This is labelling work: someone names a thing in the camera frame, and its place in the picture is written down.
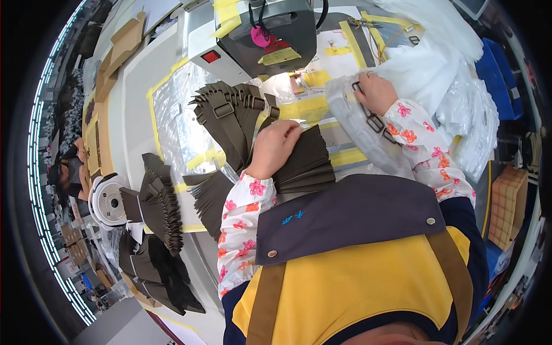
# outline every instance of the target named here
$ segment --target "white fabric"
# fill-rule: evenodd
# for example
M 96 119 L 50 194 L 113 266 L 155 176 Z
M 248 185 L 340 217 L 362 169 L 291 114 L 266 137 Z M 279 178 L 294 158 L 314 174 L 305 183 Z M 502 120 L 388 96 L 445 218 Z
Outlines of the white fabric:
M 413 101 L 399 99 L 383 117 L 402 150 L 414 177 L 435 190 L 439 201 L 468 197 L 475 205 L 475 192 L 463 172 L 450 159 L 447 144 L 430 125 L 425 110 Z M 242 174 L 226 198 L 219 239 L 219 297 L 251 280 L 255 265 L 259 214 L 276 204 L 272 179 L 258 180 Z

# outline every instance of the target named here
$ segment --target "hand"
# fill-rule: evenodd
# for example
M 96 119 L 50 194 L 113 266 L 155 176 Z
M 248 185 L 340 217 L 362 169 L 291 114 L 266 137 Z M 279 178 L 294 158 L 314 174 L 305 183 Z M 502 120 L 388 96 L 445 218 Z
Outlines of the hand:
M 86 160 L 86 152 L 84 149 L 78 150 L 78 159 L 81 160 L 81 162 L 84 163 L 84 160 Z
M 364 94 L 360 91 L 355 91 L 354 95 L 372 113 L 379 116 L 385 115 L 393 103 L 399 99 L 393 84 L 387 79 L 378 77 L 374 72 L 368 72 L 368 74 L 360 73 L 358 81 L 362 86 Z
M 86 180 L 86 171 L 84 170 L 84 165 L 81 165 L 78 168 L 78 177 L 81 181 Z
M 246 173 L 266 180 L 284 166 L 302 128 L 293 120 L 277 120 L 257 135 L 253 147 L 253 160 Z

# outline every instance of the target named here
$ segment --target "led light strip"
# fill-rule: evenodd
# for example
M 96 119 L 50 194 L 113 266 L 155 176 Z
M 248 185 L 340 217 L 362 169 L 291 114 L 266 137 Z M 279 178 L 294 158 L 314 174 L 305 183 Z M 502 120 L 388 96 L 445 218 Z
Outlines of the led light strip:
M 27 147 L 27 180 L 29 183 L 29 199 L 32 202 L 33 208 L 33 217 L 36 224 L 36 230 L 38 232 L 40 243 L 44 250 L 44 255 L 46 260 L 52 269 L 52 273 L 57 280 L 61 290 L 67 297 L 67 300 L 71 302 L 71 305 L 81 317 L 82 321 L 87 326 L 90 326 L 92 322 L 96 320 L 96 317 L 88 308 L 86 303 L 82 300 L 81 296 L 75 289 L 73 282 L 68 279 L 63 282 L 59 272 L 57 271 L 56 263 L 60 261 L 60 255 L 58 254 L 54 241 L 52 239 L 52 234 L 50 232 L 50 227 L 48 226 L 48 221 L 46 219 L 46 213 L 44 212 L 44 203 L 42 200 L 42 190 L 40 186 L 40 175 L 38 171 L 38 162 L 39 162 L 39 132 L 40 132 L 40 122 L 42 120 L 42 110 L 44 108 L 44 101 L 39 101 L 42 88 L 45 87 L 50 81 L 52 71 L 54 70 L 54 57 L 56 53 L 62 46 L 65 36 L 67 36 L 68 31 L 71 26 L 77 19 L 78 13 L 81 11 L 86 0 L 82 2 L 75 9 L 69 20 L 61 30 L 58 35 L 52 50 L 50 51 L 50 56 L 44 64 L 38 86 L 36 88 L 36 93 L 33 102 L 33 109 L 31 111 L 31 119 L 29 122 L 29 135 L 28 135 L 28 147 Z

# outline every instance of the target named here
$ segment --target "pink tag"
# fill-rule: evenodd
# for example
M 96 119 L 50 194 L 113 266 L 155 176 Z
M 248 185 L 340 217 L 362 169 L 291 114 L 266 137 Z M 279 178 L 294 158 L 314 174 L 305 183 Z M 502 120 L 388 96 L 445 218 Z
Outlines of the pink tag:
M 270 37 L 265 37 L 260 26 L 251 28 L 251 39 L 259 47 L 266 48 L 270 44 Z

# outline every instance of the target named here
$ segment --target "white sleeve with pink flowers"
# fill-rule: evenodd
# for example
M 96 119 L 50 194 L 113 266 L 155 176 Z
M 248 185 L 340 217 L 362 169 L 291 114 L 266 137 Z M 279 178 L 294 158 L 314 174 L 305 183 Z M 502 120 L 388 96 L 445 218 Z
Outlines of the white sleeve with pink flowers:
M 402 152 L 410 162 L 416 181 L 433 188 L 439 202 L 467 197 L 475 207 L 475 191 L 450 158 L 447 144 L 421 106 L 399 99 L 385 113 L 383 121 L 393 139 L 402 144 Z
M 259 180 L 242 173 L 228 193 L 219 238 L 219 297 L 251 280 L 258 269 L 257 223 L 259 214 L 276 204 L 272 178 Z

